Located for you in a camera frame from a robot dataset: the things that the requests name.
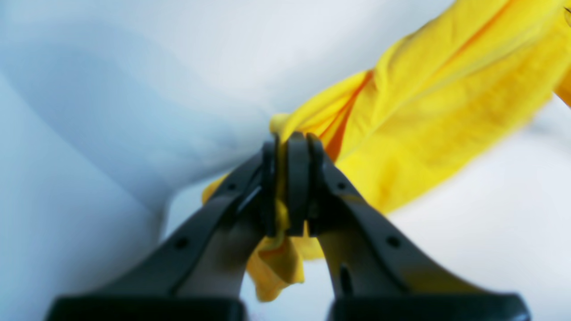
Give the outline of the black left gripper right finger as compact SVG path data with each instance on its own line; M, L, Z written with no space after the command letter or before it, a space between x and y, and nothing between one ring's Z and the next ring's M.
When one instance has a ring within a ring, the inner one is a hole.
M330 321L530 321L517 294L485 290L422 252L359 194L320 140L287 140L288 234L317 238L335 300Z

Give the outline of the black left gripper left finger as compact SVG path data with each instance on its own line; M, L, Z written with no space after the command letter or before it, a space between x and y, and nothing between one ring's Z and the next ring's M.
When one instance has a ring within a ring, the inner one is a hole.
M98 290L60 297L47 320L246 321L245 265L265 236L277 235L278 146L270 136L149 257Z

